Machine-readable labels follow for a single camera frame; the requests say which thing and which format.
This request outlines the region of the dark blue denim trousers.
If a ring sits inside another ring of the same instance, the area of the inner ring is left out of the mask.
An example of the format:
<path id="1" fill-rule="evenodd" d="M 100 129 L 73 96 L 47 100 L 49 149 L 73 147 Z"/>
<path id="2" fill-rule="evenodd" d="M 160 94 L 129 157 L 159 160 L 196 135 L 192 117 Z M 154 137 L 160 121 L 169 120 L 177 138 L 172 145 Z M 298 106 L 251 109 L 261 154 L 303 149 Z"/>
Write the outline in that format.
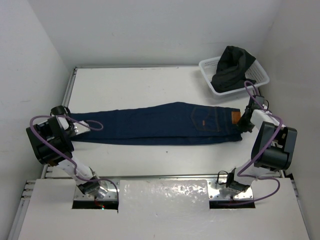
<path id="1" fill-rule="evenodd" d="M 100 131 L 73 138 L 75 142 L 132 146 L 195 146 L 242 140 L 237 108 L 173 102 L 153 107 L 71 113 Z"/>

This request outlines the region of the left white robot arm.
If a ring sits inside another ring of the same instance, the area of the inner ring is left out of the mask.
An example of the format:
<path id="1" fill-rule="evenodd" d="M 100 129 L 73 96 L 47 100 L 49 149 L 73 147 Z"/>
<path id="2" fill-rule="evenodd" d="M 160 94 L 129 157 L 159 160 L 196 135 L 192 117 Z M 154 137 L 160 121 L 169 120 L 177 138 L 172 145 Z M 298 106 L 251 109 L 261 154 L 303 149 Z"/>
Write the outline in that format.
<path id="1" fill-rule="evenodd" d="M 41 164 L 63 170 L 75 180 L 82 194 L 97 198 L 103 190 L 99 182 L 93 181 L 98 176 L 72 155 L 71 138 L 89 132 L 89 125 L 85 121 L 73 123 L 65 116 L 71 116 L 69 108 L 59 105 L 50 110 L 46 121 L 26 128 L 32 150 Z"/>

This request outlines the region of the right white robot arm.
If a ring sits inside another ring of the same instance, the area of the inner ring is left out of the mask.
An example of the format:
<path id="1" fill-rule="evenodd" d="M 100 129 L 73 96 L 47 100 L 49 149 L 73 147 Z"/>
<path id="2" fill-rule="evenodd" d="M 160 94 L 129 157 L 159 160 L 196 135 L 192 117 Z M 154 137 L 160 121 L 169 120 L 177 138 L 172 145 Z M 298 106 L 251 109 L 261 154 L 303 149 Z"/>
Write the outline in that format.
<path id="1" fill-rule="evenodd" d="M 219 193 L 233 197 L 245 193 L 254 181 L 267 179 L 266 174 L 287 170 L 292 163 L 298 131 L 282 124 L 280 119 L 257 106 L 247 106 L 237 123 L 246 133 L 254 127 L 258 135 L 250 160 L 227 174 L 226 182 L 216 181 Z"/>

